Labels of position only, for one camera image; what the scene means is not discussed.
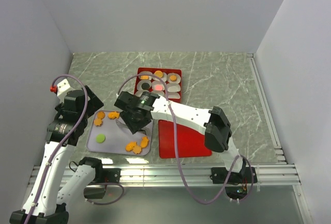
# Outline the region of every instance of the gray tray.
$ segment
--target gray tray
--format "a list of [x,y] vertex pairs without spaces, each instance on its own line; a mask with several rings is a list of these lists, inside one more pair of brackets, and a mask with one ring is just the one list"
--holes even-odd
[[[117,119],[117,121],[116,119],[111,120],[108,118],[108,113],[112,111],[103,112],[106,114],[106,116],[104,119],[102,119],[102,126],[97,127],[92,124],[92,127],[89,131],[86,143],[86,147],[89,151],[136,156],[144,156],[149,152],[151,148],[153,121],[151,121],[151,123],[149,123],[145,128],[143,128],[143,131],[145,133],[137,132],[135,134],[132,134],[121,118]],[[97,118],[97,114],[98,112],[95,113],[93,120]],[[106,140],[103,143],[96,142],[96,136],[100,133],[106,136]],[[146,148],[142,149],[140,154],[134,154],[133,152],[127,152],[125,150],[125,146],[131,141],[136,141],[137,144],[140,145],[141,138],[144,136],[148,137],[149,143]]]

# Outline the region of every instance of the green marble surface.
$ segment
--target green marble surface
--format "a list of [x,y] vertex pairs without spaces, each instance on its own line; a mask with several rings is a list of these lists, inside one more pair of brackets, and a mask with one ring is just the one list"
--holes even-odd
[[[76,53],[69,73],[77,76],[104,102],[103,109],[115,110],[116,92],[121,83],[136,74],[139,67],[181,69],[182,103],[198,107],[223,108],[231,122],[233,140],[239,152],[253,163],[275,163],[277,158],[267,122],[245,53],[221,52],[101,52]],[[75,88],[79,86],[70,80]],[[125,87],[133,93],[134,80]],[[90,118],[79,139],[72,160],[97,157],[103,163],[173,164],[175,159],[161,159],[158,129],[154,124],[151,151],[142,157],[90,152],[86,148]],[[220,155],[182,158],[182,163],[222,163]]]

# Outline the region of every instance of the cable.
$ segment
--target cable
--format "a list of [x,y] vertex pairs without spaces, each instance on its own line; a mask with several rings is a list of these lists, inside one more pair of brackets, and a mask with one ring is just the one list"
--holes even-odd
[[36,208],[36,205],[37,205],[37,202],[39,200],[39,197],[40,197],[40,194],[41,194],[41,190],[43,188],[43,185],[45,183],[45,180],[46,180],[46,176],[47,176],[47,172],[49,170],[49,167],[56,155],[56,153],[58,152],[58,150],[61,148],[61,146],[63,145],[64,142],[66,142],[66,140],[70,137],[70,135],[76,130],[76,128],[78,127],[78,125],[80,124],[80,122],[82,121],[84,115],[85,115],[85,112],[86,112],[86,109],[87,109],[87,102],[88,102],[88,97],[87,97],[87,91],[86,91],[86,88],[84,86],[84,84],[78,79],[76,78],[75,76],[72,76],[72,75],[69,75],[69,74],[63,74],[63,75],[60,75],[58,77],[56,77],[53,82],[52,82],[52,86],[54,86],[55,82],[57,79],[59,78],[63,78],[63,77],[67,77],[67,78],[72,78],[74,80],[76,80],[81,86],[82,86],[82,90],[84,91],[84,95],[85,95],[85,102],[84,102],[84,108],[83,108],[83,111],[82,111],[82,114],[81,116],[79,117],[78,121],[76,122],[76,124],[73,126],[73,128],[63,137],[63,139],[59,142],[59,144],[56,146],[56,148],[54,149],[54,151],[52,152],[50,158],[48,159],[47,161],[47,164],[45,166],[45,169],[42,173],[42,176],[41,176],[41,180],[40,180],[40,183],[39,183],[39,186],[38,186],[38,189],[37,189],[37,192],[36,192],[36,196],[35,196],[35,199],[33,201],[34,205],[31,206],[30,208],[30,211],[29,213],[27,214],[27,217],[24,221],[24,224],[28,224],[29,220],[30,220],[30,217],[32,215],[32,213],[34,212],[35,208]]
[[94,204],[94,205],[100,205],[100,206],[110,205],[110,204],[113,204],[113,203],[117,202],[118,200],[120,200],[122,198],[122,196],[124,195],[124,187],[121,184],[117,184],[117,183],[98,183],[98,184],[91,184],[91,185],[106,185],[106,186],[107,185],[116,185],[116,186],[119,186],[122,189],[121,195],[118,198],[116,198],[114,201],[111,201],[111,202],[101,203],[101,202],[94,202],[90,199],[86,199],[87,202],[90,202],[91,204]]
[[69,169],[72,170],[73,172],[76,172],[77,169],[74,170],[74,169],[71,167],[71,163],[74,163],[74,165],[77,166],[77,167],[78,167],[78,164],[77,164],[75,161],[70,161],[70,163],[69,163]]
[[[137,74],[137,75],[131,76],[131,77],[129,77],[128,79],[126,79],[126,80],[122,83],[122,85],[119,87],[119,90],[118,90],[118,92],[117,92],[117,95],[119,95],[119,94],[121,93],[121,90],[122,90],[123,86],[124,86],[129,80],[131,80],[132,78],[139,77],[139,76],[151,76],[151,77],[153,77],[153,78],[158,79],[158,80],[163,84],[163,86],[164,86],[164,90],[165,90],[165,92],[166,92],[166,94],[165,94],[165,98],[166,98],[167,101],[169,101],[169,98],[168,98],[168,90],[167,90],[167,85],[166,85],[166,83],[163,82],[163,81],[161,80],[161,78],[159,78],[159,77],[156,76],[156,75],[149,75],[149,74],[143,74],[143,73],[142,73],[142,74]],[[169,104],[169,110],[170,110],[170,112],[171,112],[172,120],[173,120],[173,124],[174,124],[174,146],[175,146],[175,156],[176,156],[176,161],[177,161],[178,170],[179,170],[180,177],[182,178],[182,181],[183,181],[183,183],[184,183],[184,186],[185,186],[186,190],[187,190],[187,191],[189,192],[189,194],[193,197],[193,199],[194,199],[195,201],[197,201],[198,203],[203,204],[203,205],[208,205],[208,204],[213,203],[213,202],[214,202],[214,201],[215,201],[215,200],[216,200],[216,199],[222,194],[222,192],[224,191],[224,189],[225,189],[225,187],[226,187],[226,185],[227,185],[227,183],[228,183],[228,180],[229,180],[230,174],[231,174],[231,172],[232,172],[232,169],[233,169],[235,163],[237,162],[237,160],[238,160],[240,157],[242,157],[244,160],[246,160],[246,162],[247,162],[247,164],[248,164],[248,166],[249,166],[249,169],[250,169],[250,172],[251,172],[251,178],[252,178],[251,188],[249,189],[249,192],[247,193],[247,195],[246,195],[245,197],[243,197],[243,198],[242,198],[241,200],[239,200],[239,201],[242,201],[242,200],[246,199],[246,198],[251,194],[251,191],[253,190],[253,185],[254,185],[253,178],[254,178],[254,175],[253,175],[253,170],[252,170],[252,166],[251,166],[250,162],[249,162],[248,159],[247,159],[245,156],[243,156],[243,155],[237,155],[237,156],[234,158],[234,160],[233,160],[233,162],[232,162],[232,164],[231,164],[231,167],[230,167],[230,169],[229,169],[229,171],[228,171],[228,174],[227,174],[227,176],[226,176],[226,178],[225,178],[225,180],[224,180],[224,184],[223,184],[223,186],[221,187],[220,191],[215,195],[214,198],[212,198],[212,199],[209,200],[209,201],[203,201],[203,200],[200,200],[197,196],[194,195],[194,193],[192,192],[192,190],[190,189],[190,187],[188,186],[188,184],[187,184],[187,182],[186,182],[186,180],[185,180],[185,176],[184,176],[184,174],[183,174],[183,170],[182,170],[182,165],[180,164],[180,159],[179,159],[179,154],[178,154],[178,140],[177,140],[177,123],[176,123],[176,116],[175,116],[174,111],[173,111],[172,108],[171,108],[171,104]]]

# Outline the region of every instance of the red connector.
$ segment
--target red connector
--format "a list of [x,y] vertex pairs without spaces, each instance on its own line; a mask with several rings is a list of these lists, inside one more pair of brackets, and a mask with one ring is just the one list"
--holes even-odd
[[50,91],[54,92],[54,93],[57,93],[57,86],[56,85],[51,86]]

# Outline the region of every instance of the red tray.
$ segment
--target red tray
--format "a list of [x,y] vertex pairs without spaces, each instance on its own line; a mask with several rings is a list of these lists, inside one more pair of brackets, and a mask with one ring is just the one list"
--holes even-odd
[[[176,73],[182,78],[182,71],[178,69],[164,69],[164,68],[138,68],[138,74],[142,71],[150,71],[154,73],[160,70],[167,74]],[[172,99],[174,102],[180,103],[182,99],[182,80],[180,81],[180,99]],[[137,77],[134,86],[134,93],[137,92],[137,84],[140,79]],[[174,127],[172,122],[159,121],[159,155],[160,158],[175,158],[174,148]],[[204,136],[191,128],[177,125],[177,138],[178,138],[178,153],[180,158],[184,157],[204,157],[212,154],[211,150],[204,146]]]

